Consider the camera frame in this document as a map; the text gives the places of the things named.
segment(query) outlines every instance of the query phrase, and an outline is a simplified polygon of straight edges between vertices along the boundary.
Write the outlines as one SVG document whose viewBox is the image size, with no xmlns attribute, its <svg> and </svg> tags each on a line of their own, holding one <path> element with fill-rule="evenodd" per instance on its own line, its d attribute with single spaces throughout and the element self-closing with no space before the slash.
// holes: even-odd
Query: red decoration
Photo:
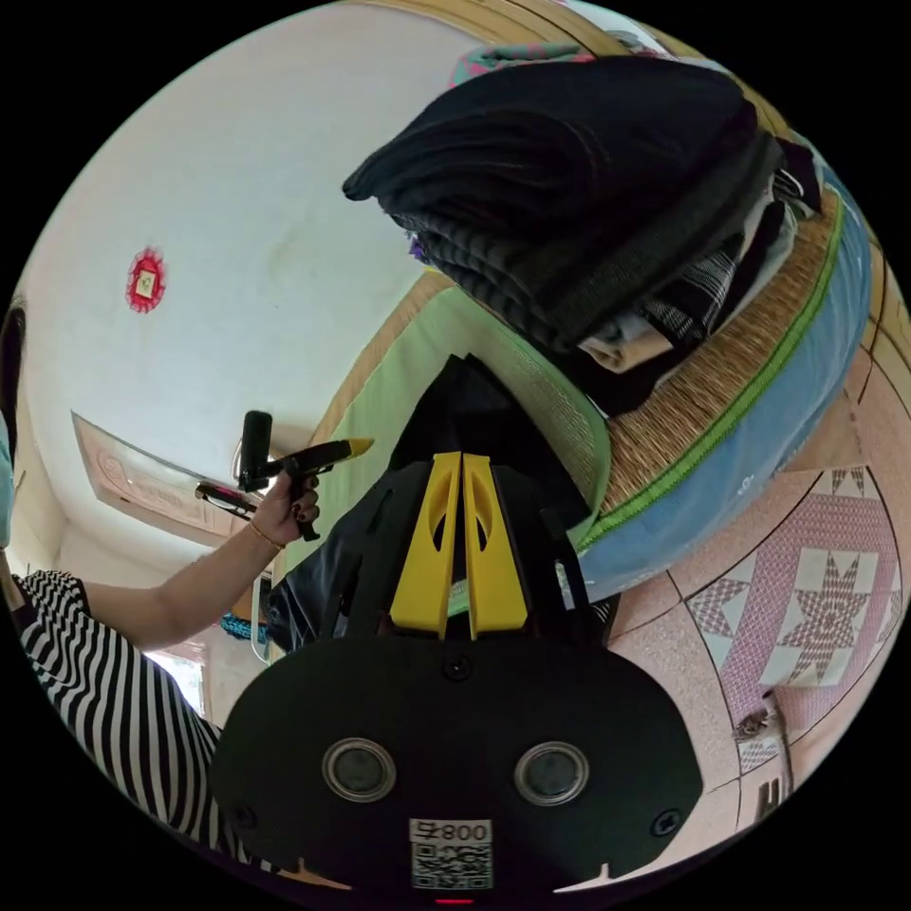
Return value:
<svg viewBox="0 0 911 911">
<path fill-rule="evenodd" d="M 161 303 L 164 290 L 165 271 L 161 253 L 152 247 L 146 247 L 130 267 L 126 303 L 137 313 L 148 313 Z"/>
</svg>

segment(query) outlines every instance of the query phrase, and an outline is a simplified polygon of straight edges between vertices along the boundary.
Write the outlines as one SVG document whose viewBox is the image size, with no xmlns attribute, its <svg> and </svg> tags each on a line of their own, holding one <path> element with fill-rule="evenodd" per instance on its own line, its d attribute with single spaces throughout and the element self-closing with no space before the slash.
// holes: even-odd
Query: green zipper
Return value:
<svg viewBox="0 0 911 911">
<path fill-rule="evenodd" d="M 772 385 L 778 374 L 781 373 L 797 346 L 803 341 L 828 291 L 828 284 L 838 258 L 842 228 L 845 223 L 845 203 L 838 194 L 835 197 L 835 219 L 832 235 L 828 242 L 826 261 L 816 280 L 816 285 L 807 301 L 807 305 L 790 325 L 788 331 L 772 352 L 772 356 L 766 361 L 765 366 L 740 392 L 724 414 L 673 465 L 646 488 L 617 507 L 617 509 L 597 519 L 586 538 L 580 544 L 580 551 L 597 544 L 609 531 L 613 531 L 624 522 L 635 518 L 682 483 L 734 432 L 740 420 Z"/>
</svg>

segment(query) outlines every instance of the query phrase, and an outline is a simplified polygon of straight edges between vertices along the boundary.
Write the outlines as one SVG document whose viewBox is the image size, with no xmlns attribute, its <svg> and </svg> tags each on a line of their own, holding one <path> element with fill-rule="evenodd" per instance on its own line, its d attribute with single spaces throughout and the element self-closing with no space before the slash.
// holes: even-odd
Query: striped clothing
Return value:
<svg viewBox="0 0 911 911">
<path fill-rule="evenodd" d="M 13 614 L 51 704 L 80 746 L 134 804 L 172 831 L 245 865 L 273 870 L 234 834 L 209 787 L 220 731 L 174 679 L 93 620 L 82 583 L 62 572 L 15 578 Z"/>
</svg>

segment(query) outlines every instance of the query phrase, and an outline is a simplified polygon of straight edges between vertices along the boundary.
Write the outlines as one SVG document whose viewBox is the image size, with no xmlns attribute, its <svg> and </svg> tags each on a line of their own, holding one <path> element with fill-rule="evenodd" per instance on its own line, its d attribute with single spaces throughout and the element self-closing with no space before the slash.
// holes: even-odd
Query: woman's arm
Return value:
<svg viewBox="0 0 911 911">
<path fill-rule="evenodd" d="M 186 641 L 217 623 L 252 586 L 279 550 L 300 535 L 296 516 L 319 515 L 313 488 L 291 503 L 290 479 L 280 474 L 251 526 L 218 550 L 185 567 L 157 588 L 120 588 L 85 583 L 92 616 L 138 649 L 149 651 Z"/>
</svg>

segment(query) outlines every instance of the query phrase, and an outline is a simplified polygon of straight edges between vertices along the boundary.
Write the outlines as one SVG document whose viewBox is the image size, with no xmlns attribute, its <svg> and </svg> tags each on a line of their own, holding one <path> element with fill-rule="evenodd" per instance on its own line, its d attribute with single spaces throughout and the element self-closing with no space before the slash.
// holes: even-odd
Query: screw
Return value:
<svg viewBox="0 0 911 911">
<path fill-rule="evenodd" d="M 236 807 L 232 815 L 238 828 L 256 828 L 256 814 L 250 807 Z"/>
<path fill-rule="evenodd" d="M 672 832 L 676 832 L 680 828 L 681 822 L 683 822 L 683 817 L 678 809 L 666 809 L 664 813 L 660 813 L 655 818 L 655 822 L 652 823 L 652 834 L 656 838 L 666 838 Z"/>
<path fill-rule="evenodd" d="M 443 661 L 443 677 L 461 683 L 472 675 L 472 663 L 464 655 L 453 655 Z"/>
</svg>

